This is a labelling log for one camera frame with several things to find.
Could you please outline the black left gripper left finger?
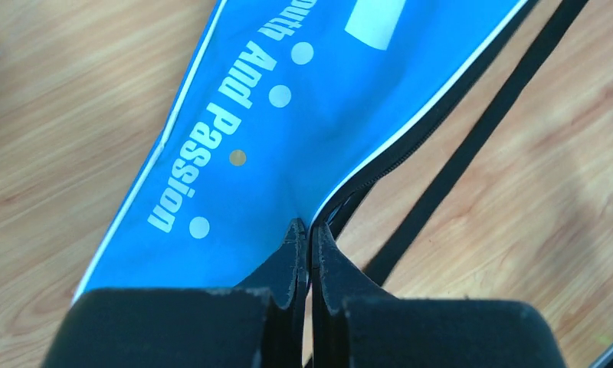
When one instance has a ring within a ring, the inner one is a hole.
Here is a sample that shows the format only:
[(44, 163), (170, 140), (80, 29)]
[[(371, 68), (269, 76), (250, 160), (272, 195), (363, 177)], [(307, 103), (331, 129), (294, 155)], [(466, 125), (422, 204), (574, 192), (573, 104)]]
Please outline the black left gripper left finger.
[(301, 219), (294, 218), (280, 247), (236, 285), (269, 294), (256, 367), (302, 366), (307, 256), (307, 230)]

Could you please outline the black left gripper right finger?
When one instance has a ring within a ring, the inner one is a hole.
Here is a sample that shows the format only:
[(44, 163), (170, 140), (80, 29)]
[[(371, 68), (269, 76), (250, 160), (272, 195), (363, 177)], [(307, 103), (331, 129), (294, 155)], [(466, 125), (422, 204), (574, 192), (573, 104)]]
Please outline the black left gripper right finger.
[(330, 227), (312, 227), (311, 270), (313, 289), (312, 367), (352, 367), (353, 341), (347, 304), (356, 300), (395, 297), (378, 286), (339, 249)]

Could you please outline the blue racket bag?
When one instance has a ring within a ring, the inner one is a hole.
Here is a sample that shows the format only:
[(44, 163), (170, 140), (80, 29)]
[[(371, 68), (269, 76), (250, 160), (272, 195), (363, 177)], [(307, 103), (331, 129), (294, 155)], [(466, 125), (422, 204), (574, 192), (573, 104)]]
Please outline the blue racket bag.
[(220, 288), (425, 138), (532, 1), (218, 1), (167, 121), (81, 278)]

